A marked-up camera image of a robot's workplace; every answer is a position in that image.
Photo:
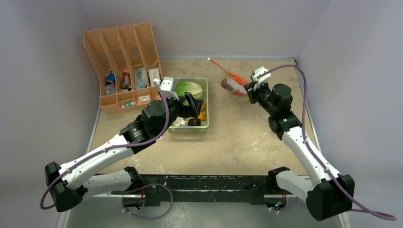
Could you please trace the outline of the fake red bell pepper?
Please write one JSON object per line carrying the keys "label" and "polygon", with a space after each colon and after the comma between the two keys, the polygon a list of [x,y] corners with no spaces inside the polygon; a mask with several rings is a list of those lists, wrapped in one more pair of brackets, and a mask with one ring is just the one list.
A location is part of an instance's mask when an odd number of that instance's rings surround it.
{"label": "fake red bell pepper", "polygon": [[248,93],[244,86],[236,84],[233,88],[235,95],[237,96],[248,96]]}

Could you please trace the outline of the clear zip top bag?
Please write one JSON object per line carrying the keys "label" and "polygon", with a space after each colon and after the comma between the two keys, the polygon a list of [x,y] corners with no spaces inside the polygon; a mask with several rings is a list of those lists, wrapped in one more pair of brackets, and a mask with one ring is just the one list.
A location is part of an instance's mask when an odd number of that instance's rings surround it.
{"label": "clear zip top bag", "polygon": [[242,85],[242,86],[246,86],[249,84],[249,82],[246,79],[231,73],[230,71],[228,71],[227,69],[222,67],[220,64],[218,64],[211,58],[208,57],[207,60],[212,62],[214,65],[216,65],[220,70],[222,70],[227,75],[226,79],[227,79],[228,86],[230,87],[230,90],[228,90],[228,91],[230,91],[233,95],[235,95],[233,88],[235,87],[236,84]]}

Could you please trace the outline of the fake purple onion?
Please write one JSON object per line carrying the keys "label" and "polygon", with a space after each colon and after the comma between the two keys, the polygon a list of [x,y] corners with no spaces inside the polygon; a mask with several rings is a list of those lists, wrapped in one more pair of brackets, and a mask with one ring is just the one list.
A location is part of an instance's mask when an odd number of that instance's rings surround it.
{"label": "fake purple onion", "polygon": [[224,78],[224,79],[221,80],[221,87],[224,88],[224,89],[226,89],[226,90],[230,90],[230,87],[228,86],[228,83],[227,83],[227,79],[226,79],[226,78]]}

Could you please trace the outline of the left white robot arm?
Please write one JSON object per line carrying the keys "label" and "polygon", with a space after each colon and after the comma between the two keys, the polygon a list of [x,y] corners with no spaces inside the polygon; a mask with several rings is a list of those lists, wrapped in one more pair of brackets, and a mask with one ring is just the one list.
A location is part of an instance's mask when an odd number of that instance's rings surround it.
{"label": "left white robot arm", "polygon": [[204,99],[189,92],[178,99],[154,100],[136,119],[97,149],[71,162],[50,162],[45,166],[47,189],[41,209],[64,212],[77,206],[99,185],[91,178],[109,165],[130,157],[153,145],[178,118],[197,118],[205,106]]}

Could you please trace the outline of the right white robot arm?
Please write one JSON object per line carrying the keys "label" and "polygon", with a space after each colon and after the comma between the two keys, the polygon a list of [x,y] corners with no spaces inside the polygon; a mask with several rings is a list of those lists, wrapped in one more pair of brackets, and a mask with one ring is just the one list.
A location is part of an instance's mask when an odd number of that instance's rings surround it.
{"label": "right white robot arm", "polygon": [[318,149],[310,146],[311,140],[302,128],[301,121],[291,111],[291,89],[276,84],[269,89],[267,83],[255,88],[255,82],[245,85],[251,104],[258,103],[268,112],[269,126],[278,138],[294,153],[309,179],[305,180],[283,166],[268,172],[267,188],[272,193],[286,190],[306,203],[311,216],[322,221],[350,211],[355,182],[329,164]]}

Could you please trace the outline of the fake napa cabbage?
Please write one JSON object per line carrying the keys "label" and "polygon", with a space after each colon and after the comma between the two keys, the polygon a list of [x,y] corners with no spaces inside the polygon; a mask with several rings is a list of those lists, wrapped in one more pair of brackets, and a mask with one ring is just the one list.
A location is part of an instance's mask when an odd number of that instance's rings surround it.
{"label": "fake napa cabbage", "polygon": [[176,87],[178,96],[184,96],[185,92],[192,94],[194,98],[200,98],[203,95],[203,88],[195,82],[179,81]]}

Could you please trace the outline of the fake yellow lemon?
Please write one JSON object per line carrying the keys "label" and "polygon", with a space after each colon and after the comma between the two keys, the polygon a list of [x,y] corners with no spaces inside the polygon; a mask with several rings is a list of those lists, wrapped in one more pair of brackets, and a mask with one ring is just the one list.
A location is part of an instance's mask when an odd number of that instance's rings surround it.
{"label": "fake yellow lemon", "polygon": [[207,113],[205,111],[201,111],[199,113],[198,119],[201,120],[202,122],[207,121]]}

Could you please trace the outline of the fake dark purple plum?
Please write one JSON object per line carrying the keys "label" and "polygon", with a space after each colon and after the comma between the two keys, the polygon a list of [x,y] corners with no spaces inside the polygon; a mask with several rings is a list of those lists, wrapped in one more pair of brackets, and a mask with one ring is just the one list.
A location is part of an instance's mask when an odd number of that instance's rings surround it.
{"label": "fake dark purple plum", "polygon": [[198,118],[190,118],[188,120],[188,126],[201,126],[201,120]]}

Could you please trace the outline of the fake white garlic bulb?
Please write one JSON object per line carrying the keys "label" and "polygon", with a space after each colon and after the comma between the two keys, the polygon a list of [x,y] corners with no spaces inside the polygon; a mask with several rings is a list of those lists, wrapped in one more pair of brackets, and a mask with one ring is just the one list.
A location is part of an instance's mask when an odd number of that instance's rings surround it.
{"label": "fake white garlic bulb", "polygon": [[185,118],[177,117],[176,120],[172,123],[172,127],[187,126],[188,125],[187,123],[188,122]]}

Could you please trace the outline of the light green plastic basket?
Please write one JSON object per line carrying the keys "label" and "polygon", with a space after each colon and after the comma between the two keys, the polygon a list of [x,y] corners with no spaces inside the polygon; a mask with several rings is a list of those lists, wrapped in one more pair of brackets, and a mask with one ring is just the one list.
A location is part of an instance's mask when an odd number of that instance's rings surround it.
{"label": "light green plastic basket", "polygon": [[199,100],[204,100],[204,104],[199,108],[197,117],[178,117],[168,128],[170,133],[204,132],[209,126],[209,102],[208,102],[208,80],[206,78],[180,78],[176,88],[178,96],[184,96],[185,92]]}

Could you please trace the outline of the white packaged item card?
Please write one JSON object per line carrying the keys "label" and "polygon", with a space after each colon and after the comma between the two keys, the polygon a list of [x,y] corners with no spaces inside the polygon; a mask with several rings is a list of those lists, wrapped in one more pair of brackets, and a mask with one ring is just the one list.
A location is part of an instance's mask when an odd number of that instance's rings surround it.
{"label": "white packaged item card", "polygon": [[154,85],[155,80],[161,81],[160,72],[158,68],[153,68],[148,70],[150,86]]}

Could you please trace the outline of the white staples box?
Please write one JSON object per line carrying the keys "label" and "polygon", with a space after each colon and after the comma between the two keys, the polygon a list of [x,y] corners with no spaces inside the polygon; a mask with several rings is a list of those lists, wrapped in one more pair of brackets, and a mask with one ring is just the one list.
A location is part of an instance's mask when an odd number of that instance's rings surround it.
{"label": "white staples box", "polygon": [[139,102],[149,102],[151,100],[149,95],[144,95],[139,97]]}

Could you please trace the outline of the light blue packet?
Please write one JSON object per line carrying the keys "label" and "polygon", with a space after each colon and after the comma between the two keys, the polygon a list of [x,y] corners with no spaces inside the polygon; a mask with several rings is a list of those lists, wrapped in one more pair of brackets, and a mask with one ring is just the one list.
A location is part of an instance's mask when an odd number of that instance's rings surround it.
{"label": "light blue packet", "polygon": [[144,67],[135,69],[135,88],[142,89],[147,87],[147,74]]}

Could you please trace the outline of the green white glue stick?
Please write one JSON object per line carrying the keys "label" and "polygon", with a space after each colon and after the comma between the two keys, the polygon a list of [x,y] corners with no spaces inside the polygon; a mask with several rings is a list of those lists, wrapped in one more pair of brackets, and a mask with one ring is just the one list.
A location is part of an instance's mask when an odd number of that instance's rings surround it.
{"label": "green white glue stick", "polygon": [[128,108],[128,107],[135,106],[135,105],[136,105],[136,102],[131,101],[131,102],[128,102],[128,103],[122,105],[121,108]]}

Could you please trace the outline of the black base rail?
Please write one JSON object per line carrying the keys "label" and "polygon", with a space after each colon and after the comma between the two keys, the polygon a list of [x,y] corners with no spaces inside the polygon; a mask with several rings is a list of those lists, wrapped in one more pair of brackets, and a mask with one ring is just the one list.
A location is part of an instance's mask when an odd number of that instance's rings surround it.
{"label": "black base rail", "polygon": [[296,197],[281,190],[268,175],[162,175],[139,174],[127,167],[132,180],[126,190],[113,195],[138,195],[146,206],[162,202],[248,203],[271,210],[284,210]]}

